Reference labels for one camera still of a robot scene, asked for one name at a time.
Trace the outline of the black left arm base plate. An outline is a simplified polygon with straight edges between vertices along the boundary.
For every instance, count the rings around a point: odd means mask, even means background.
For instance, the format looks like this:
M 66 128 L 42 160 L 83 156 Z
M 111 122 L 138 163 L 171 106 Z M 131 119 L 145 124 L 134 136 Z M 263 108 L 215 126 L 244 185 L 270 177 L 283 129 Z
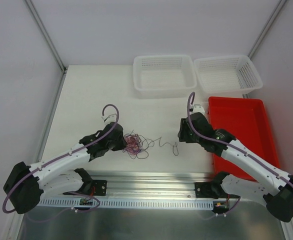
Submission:
M 63 192 L 63 195 L 85 195 L 85 196 L 105 196 L 107 192 L 107 181 L 97 179 L 86 179 L 80 181 L 75 189 L 67 190 Z

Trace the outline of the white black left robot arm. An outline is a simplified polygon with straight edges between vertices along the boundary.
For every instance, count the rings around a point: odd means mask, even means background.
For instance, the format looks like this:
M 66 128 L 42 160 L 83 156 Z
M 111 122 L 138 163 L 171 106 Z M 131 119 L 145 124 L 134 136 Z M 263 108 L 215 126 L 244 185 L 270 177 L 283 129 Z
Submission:
M 3 186 L 4 201 L 11 202 L 13 211 L 25 214 L 45 197 L 67 192 L 89 194 L 93 180 L 80 166 L 103 157 L 108 151 L 122 151 L 126 146 L 123 127 L 110 122 L 56 158 L 31 165 L 21 161 L 13 167 Z

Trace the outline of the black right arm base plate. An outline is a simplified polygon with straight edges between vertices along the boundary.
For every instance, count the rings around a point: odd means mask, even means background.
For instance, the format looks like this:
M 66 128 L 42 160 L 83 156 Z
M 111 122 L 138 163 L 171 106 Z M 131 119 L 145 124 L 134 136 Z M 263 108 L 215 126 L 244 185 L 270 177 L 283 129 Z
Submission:
M 226 193 L 218 184 L 211 182 L 195 182 L 194 191 L 196 198 L 212 198 L 212 199 L 238 199 L 238 195 Z

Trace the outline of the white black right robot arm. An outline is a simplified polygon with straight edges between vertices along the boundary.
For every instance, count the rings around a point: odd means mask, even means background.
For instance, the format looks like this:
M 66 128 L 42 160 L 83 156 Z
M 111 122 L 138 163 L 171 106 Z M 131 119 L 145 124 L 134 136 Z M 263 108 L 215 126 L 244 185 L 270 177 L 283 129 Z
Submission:
M 293 218 L 293 174 L 289 174 L 256 155 L 225 129 L 213 129 L 206 117 L 196 112 L 180 120 L 178 139 L 182 143 L 199 144 L 207 152 L 220 157 L 253 178 L 244 180 L 221 171 L 204 183 L 200 194 L 207 198 L 234 195 L 266 207 L 276 219 L 288 223 Z

